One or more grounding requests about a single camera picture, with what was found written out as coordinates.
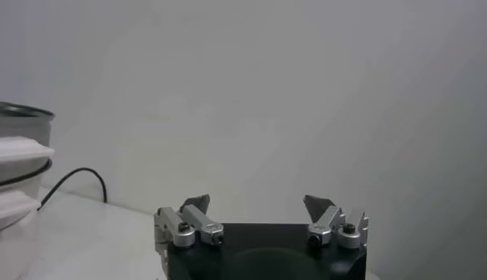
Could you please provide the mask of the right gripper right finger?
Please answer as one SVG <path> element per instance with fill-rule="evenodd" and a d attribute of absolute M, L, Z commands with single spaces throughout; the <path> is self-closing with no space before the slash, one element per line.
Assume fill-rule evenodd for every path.
<path fill-rule="evenodd" d="M 307 242 L 311 247 L 327 246 L 336 238 L 338 246 L 356 250 L 368 245 L 368 216 L 361 209 L 348 214 L 330 199 L 304 196 L 304 205 L 311 218 L 307 226 Z"/>

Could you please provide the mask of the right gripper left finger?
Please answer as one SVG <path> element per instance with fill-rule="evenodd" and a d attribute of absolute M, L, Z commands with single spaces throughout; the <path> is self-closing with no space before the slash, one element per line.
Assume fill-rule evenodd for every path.
<path fill-rule="evenodd" d="M 210 195 L 205 194 L 186 199 L 178 211 L 160 207 L 153 216 L 155 251 L 163 252 L 170 245 L 190 248 L 197 240 L 212 247 L 221 247 L 224 244 L 224 225 L 206 215 L 210 201 Z"/>

